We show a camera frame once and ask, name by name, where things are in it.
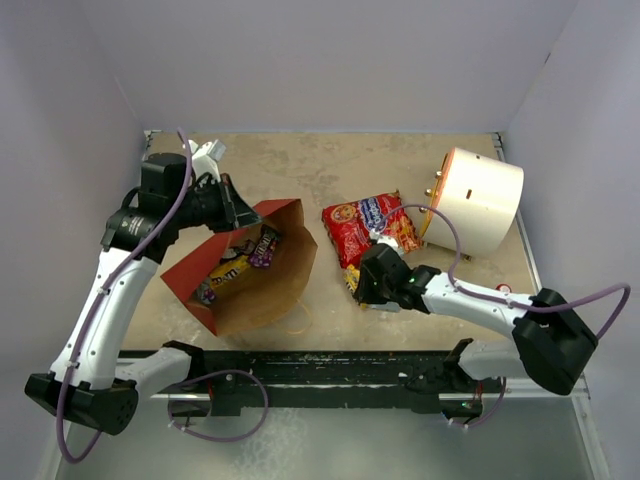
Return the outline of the purple candy packet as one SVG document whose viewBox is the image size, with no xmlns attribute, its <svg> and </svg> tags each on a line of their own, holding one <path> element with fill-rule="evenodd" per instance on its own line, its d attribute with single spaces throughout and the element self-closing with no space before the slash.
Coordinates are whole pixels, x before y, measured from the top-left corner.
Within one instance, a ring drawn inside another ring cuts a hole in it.
<svg viewBox="0 0 640 480">
<path fill-rule="evenodd" d="M 269 268 L 280 240 L 280 233 L 273 227 L 264 224 L 261 227 L 260 238 L 248 257 L 249 265 L 254 268 Z"/>
</svg>

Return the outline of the red cookie snack bag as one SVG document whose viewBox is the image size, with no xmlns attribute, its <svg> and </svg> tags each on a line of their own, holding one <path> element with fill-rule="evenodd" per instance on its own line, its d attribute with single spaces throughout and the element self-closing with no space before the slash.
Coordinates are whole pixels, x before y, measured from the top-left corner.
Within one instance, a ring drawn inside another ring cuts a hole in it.
<svg viewBox="0 0 640 480">
<path fill-rule="evenodd" d="M 383 218 L 402 204 L 401 194 L 396 190 L 322 210 L 322 222 L 342 269 L 349 265 L 359 267 L 361 256 L 371 246 L 370 233 L 377 231 Z M 423 245 L 404 209 L 391 214 L 381 233 L 394 238 L 403 254 L 418 250 Z"/>
</svg>

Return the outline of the red paper bag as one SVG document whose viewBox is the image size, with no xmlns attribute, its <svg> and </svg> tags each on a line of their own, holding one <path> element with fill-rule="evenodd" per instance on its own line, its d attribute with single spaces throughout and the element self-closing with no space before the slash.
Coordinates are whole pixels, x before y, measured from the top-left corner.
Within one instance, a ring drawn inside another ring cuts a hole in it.
<svg viewBox="0 0 640 480">
<path fill-rule="evenodd" d="M 305 226 L 302 201 L 265 200 L 254 209 L 263 217 L 262 223 L 212 236 L 161 275 L 189 313 L 217 337 L 280 320 L 299 303 L 310 278 L 317 243 Z M 227 262 L 223 254 L 248 242 L 256 245 L 264 224 L 281 235 L 271 266 L 250 266 L 218 288 L 210 305 L 201 303 L 195 291 L 214 268 Z"/>
</svg>

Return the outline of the yellow candy packet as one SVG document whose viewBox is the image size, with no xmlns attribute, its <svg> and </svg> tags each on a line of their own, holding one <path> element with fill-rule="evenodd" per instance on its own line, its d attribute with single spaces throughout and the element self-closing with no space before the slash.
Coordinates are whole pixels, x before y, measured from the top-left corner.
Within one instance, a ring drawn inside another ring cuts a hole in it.
<svg viewBox="0 0 640 480">
<path fill-rule="evenodd" d="M 214 268 L 207 276 L 205 284 L 211 291 L 216 291 L 244 273 L 249 267 L 248 256 L 240 255 Z"/>
<path fill-rule="evenodd" d="M 358 288 L 360 280 L 360 271 L 354 265 L 348 265 L 343 271 L 343 280 L 350 293 L 353 296 Z"/>
</svg>

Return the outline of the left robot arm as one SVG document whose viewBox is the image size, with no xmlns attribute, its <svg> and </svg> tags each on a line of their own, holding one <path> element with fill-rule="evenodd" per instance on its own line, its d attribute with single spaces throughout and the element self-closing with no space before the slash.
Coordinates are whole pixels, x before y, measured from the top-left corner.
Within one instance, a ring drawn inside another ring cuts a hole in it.
<svg viewBox="0 0 640 480">
<path fill-rule="evenodd" d="M 238 194 L 211 143 L 192 159 L 150 155 L 141 183 L 107 221 L 93 284 L 63 350 L 45 373 L 29 376 L 24 392 L 57 418 L 108 435 L 120 434 L 138 404 L 177 385 L 184 392 L 206 378 L 202 349 L 177 341 L 135 363 L 117 365 L 137 304 L 183 229 L 227 233 L 261 216 Z"/>
</svg>

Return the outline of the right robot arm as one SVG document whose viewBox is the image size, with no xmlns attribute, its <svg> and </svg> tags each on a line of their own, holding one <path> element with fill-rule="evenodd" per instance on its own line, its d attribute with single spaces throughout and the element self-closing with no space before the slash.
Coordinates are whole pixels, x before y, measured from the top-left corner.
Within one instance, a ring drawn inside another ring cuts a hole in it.
<svg viewBox="0 0 640 480">
<path fill-rule="evenodd" d="M 446 383 L 456 391 L 467 391 L 488 377 L 525 374 L 545 390 L 567 395 L 598 346 L 596 335 L 554 290 L 501 293 L 450 279 L 433 267 L 411 268 L 382 243 L 362 255 L 354 298 L 455 317 L 510 341 L 497 347 L 480 342 L 464 347 L 444 369 Z"/>
</svg>

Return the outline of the silver crumpled wrapper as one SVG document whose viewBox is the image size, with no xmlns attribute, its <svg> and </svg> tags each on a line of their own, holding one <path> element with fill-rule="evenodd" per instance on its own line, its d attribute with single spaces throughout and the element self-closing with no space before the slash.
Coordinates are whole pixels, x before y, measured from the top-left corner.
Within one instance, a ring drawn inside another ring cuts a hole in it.
<svg viewBox="0 0 640 480">
<path fill-rule="evenodd" d="M 207 282 L 204 282 L 201 285 L 199 285 L 195 293 L 196 293 L 197 299 L 205 305 L 210 305 L 216 299 L 215 291 L 211 288 L 210 284 Z"/>
</svg>

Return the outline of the red black stamp knob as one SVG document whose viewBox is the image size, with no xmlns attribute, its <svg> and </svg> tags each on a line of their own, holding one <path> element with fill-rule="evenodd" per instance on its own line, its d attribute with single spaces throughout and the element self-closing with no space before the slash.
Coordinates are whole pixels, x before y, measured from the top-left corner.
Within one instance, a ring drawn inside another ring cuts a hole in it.
<svg viewBox="0 0 640 480">
<path fill-rule="evenodd" d="M 500 283 L 496 286 L 496 289 L 503 293 L 511 293 L 511 287 L 506 283 Z"/>
</svg>

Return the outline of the white cylindrical drawer toy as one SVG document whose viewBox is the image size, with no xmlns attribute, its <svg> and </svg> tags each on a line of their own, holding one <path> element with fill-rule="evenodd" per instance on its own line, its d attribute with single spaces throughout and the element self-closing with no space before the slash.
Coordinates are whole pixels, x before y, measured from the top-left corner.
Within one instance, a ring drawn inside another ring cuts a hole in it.
<svg viewBox="0 0 640 480">
<path fill-rule="evenodd" d="M 455 147 L 445 155 L 425 196 L 430 207 L 453 223 L 461 252 L 486 257 L 506 237 L 523 187 L 522 168 Z"/>
</svg>

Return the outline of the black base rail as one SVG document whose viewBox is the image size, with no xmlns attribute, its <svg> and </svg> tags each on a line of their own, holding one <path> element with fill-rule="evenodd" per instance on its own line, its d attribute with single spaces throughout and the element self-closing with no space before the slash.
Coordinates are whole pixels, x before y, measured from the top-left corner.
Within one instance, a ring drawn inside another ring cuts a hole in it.
<svg viewBox="0 0 640 480">
<path fill-rule="evenodd" d="M 400 409 L 417 414 L 478 415 L 479 401 L 495 398 L 495 378 L 470 380 L 446 350 L 231 351 L 208 350 L 193 373 L 216 378 L 176 382 L 141 401 L 199 402 L 215 416 L 244 408 Z"/>
</svg>

